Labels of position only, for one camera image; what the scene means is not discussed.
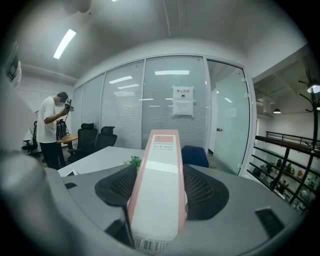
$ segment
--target pink and white box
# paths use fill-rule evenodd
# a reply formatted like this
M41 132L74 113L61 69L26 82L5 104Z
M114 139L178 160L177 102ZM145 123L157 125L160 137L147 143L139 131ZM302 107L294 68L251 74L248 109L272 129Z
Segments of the pink and white box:
M185 184L178 130L152 130L128 204L136 250L155 254L185 226Z

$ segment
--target gray desk surface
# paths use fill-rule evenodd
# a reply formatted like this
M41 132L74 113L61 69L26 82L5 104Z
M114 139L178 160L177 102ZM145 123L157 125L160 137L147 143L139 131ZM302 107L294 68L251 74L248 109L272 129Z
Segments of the gray desk surface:
M65 177L72 170L77 171L79 174L97 172L116 167L125 161L129 161L131 156L137 156L143 159L144 153L145 151L142 149L108 146L61 168L58 172L61 177Z

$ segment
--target office chair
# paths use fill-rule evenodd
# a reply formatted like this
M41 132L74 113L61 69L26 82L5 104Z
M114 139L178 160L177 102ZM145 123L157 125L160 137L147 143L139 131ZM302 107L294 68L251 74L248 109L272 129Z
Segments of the office chair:
M33 131L30 127L30 132L32 134L32 144L30 144L29 139L24 140L23 142L26 142L27 145L22 146L23 150L28 150L27 152L30 153L32 156L35 156L34 150L38 148L37 143L37 121L34 121L33 123Z
M69 163L78 161L94 152L95 141L98 130L94 128L93 123L81 124L78 130L78 146L76 149L69 149L69 153L74 153L67 158Z
M105 126L101 128L101 133L95 143L94 152L102 150L106 147L113 147L118 136L114 134L114 126Z
M205 150L199 146L185 145L181 149L183 165L209 167L209 161Z

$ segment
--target white t-shirt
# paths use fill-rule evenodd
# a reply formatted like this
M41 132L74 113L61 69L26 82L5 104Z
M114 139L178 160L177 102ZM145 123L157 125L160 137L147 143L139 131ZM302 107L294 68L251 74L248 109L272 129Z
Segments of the white t-shirt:
M41 106L38 113L38 120L36 124L36 140L40 143L52 143L57 141L56 130L57 121L51 123L45 123L45 119L56 113L55 101L50 96L46 98Z

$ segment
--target blue chair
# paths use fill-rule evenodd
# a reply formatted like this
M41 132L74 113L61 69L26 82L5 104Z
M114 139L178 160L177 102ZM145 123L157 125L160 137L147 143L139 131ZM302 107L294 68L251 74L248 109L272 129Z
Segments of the blue chair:
M184 165L195 165L209 167L209 161L205 150L199 146L185 145L181 149L182 163Z

